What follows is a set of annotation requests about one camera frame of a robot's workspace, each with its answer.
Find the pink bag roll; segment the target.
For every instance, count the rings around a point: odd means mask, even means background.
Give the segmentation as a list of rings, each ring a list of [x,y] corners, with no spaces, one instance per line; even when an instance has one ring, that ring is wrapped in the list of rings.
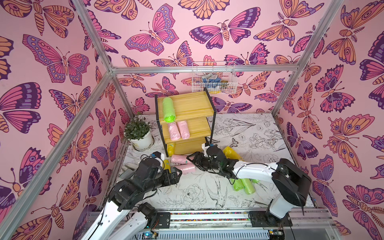
[[[178,165],[176,168],[181,170],[183,174],[189,174],[196,171],[196,166],[194,164]]]
[[[186,121],[180,121],[180,122],[177,122],[177,126],[179,129],[181,138],[183,140],[189,139],[191,135],[190,135],[188,123]]]
[[[176,123],[169,123],[168,130],[171,141],[177,141],[181,138],[181,134]]]
[[[185,155],[172,155],[171,157],[171,163],[176,165],[185,165],[188,164],[190,161],[187,159],[187,156]]]

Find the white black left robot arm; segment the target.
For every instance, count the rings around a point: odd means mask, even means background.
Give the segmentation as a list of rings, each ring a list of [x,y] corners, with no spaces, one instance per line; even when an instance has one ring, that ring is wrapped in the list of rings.
[[[128,177],[117,182],[84,240],[129,240],[140,231],[152,231],[159,224],[158,211],[144,200],[147,193],[179,183],[183,172],[165,168],[164,157],[151,155],[142,160]]]

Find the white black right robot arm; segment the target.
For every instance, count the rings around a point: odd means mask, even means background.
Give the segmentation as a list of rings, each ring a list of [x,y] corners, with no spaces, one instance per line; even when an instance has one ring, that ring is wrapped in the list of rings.
[[[187,160],[203,172],[209,172],[228,180],[252,179],[272,183],[279,195],[271,200],[264,214],[267,224],[280,224],[295,207],[304,208],[312,179],[287,159],[276,163],[248,163],[226,157],[217,145],[203,144],[202,152],[187,156]]]

